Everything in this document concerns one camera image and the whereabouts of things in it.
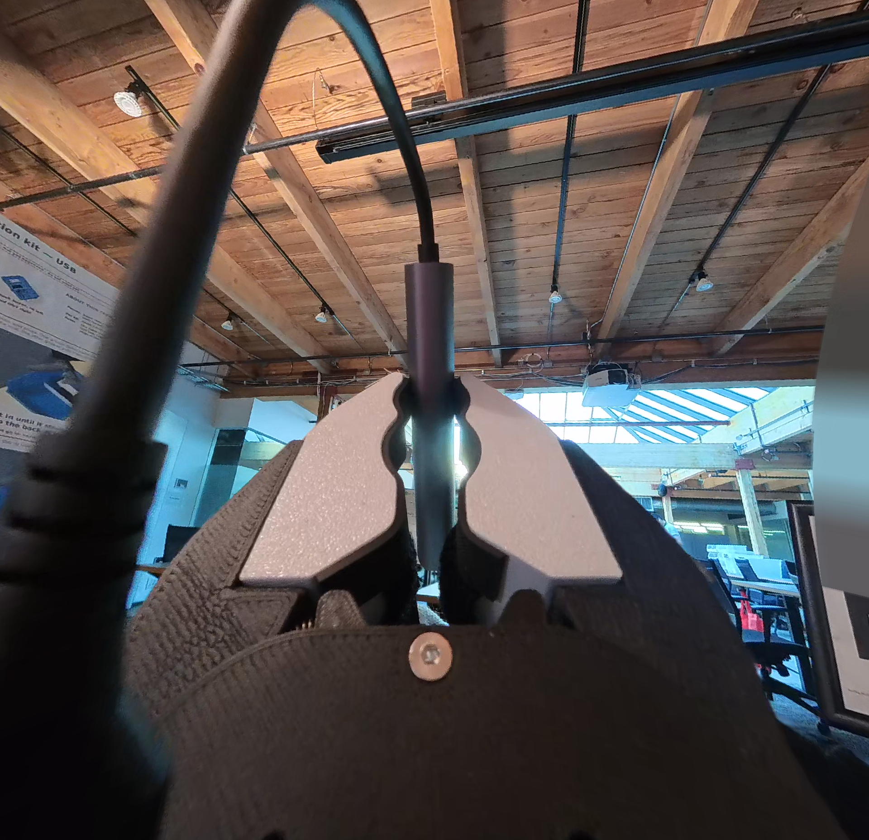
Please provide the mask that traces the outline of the black ceiling track rail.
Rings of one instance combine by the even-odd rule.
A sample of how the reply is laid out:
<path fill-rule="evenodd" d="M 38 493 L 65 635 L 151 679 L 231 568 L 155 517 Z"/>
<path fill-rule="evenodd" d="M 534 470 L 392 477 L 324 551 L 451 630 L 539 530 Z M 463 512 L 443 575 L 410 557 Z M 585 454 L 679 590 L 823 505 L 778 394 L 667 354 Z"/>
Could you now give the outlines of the black ceiling track rail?
<path fill-rule="evenodd" d="M 854 61 L 867 52 L 861 13 L 418 108 L 407 120 L 421 146 Z"/>

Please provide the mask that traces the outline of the grey USB hub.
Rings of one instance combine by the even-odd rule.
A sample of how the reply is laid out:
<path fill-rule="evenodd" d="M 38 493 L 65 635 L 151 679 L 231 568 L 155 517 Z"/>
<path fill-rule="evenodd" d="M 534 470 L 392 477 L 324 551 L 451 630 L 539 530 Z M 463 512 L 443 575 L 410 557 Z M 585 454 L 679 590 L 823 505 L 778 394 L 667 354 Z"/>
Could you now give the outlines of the grey USB hub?
<path fill-rule="evenodd" d="M 405 272 L 417 551 L 436 572 L 454 522 L 454 270 L 438 261 Z"/>

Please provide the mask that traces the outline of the black office chair red item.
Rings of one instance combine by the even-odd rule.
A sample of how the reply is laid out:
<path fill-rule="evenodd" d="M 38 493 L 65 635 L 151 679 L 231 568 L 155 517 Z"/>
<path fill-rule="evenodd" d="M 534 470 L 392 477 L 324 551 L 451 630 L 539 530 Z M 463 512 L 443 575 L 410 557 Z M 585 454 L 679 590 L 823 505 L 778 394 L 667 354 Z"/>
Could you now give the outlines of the black office chair red item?
<path fill-rule="evenodd" d="M 748 650 L 767 699 L 778 695 L 819 715 L 811 651 L 798 601 L 734 586 L 711 560 L 698 565 Z"/>

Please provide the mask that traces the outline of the framed marker sign on stand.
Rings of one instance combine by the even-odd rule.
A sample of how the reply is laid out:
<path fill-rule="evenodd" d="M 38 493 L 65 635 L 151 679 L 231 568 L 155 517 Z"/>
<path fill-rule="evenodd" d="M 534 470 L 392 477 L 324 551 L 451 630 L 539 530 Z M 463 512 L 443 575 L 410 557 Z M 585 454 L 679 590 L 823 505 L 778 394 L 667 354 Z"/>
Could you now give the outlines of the framed marker sign on stand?
<path fill-rule="evenodd" d="M 819 723 L 867 738 L 868 599 L 822 584 L 813 504 L 787 506 Z"/>

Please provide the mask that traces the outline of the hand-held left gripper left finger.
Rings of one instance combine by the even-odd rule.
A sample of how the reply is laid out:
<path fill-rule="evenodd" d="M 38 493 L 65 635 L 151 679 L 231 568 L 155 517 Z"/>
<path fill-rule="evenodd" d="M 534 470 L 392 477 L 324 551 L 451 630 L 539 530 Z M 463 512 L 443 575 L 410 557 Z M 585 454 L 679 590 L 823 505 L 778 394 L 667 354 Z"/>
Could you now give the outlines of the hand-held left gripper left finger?
<path fill-rule="evenodd" d="M 388 374 L 308 433 L 240 572 L 244 585 L 322 585 L 406 523 L 407 380 Z"/>

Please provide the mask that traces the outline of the instruction sign on stand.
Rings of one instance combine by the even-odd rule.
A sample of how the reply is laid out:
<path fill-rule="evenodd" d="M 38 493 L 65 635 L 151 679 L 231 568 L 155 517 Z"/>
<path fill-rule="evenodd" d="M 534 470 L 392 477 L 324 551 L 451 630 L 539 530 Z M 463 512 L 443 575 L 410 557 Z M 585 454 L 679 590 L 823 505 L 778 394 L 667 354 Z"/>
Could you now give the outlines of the instruction sign on stand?
<path fill-rule="evenodd" d="M 117 290 L 1 218 L 1 448 L 60 430 L 99 351 Z"/>

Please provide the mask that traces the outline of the ceiling mounted grey box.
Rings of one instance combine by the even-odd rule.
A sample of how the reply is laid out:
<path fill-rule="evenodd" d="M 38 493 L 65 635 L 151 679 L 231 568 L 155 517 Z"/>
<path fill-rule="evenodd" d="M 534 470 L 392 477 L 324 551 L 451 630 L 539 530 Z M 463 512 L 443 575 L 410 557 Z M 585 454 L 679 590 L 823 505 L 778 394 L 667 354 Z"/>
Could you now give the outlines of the ceiling mounted grey box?
<path fill-rule="evenodd" d="M 640 376 L 628 365 L 598 362 L 587 368 L 582 385 L 582 406 L 627 407 L 634 402 L 641 388 Z"/>

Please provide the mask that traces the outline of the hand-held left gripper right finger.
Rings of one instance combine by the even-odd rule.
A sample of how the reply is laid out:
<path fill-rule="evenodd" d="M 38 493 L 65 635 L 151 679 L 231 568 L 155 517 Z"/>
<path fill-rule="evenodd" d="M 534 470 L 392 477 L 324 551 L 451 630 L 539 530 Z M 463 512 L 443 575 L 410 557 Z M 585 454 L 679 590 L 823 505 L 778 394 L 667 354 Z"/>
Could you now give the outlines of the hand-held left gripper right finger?
<path fill-rule="evenodd" d="M 621 566 L 553 431 L 479 378 L 461 381 L 462 443 L 475 455 L 459 504 L 462 577 L 488 603 L 619 582 Z"/>

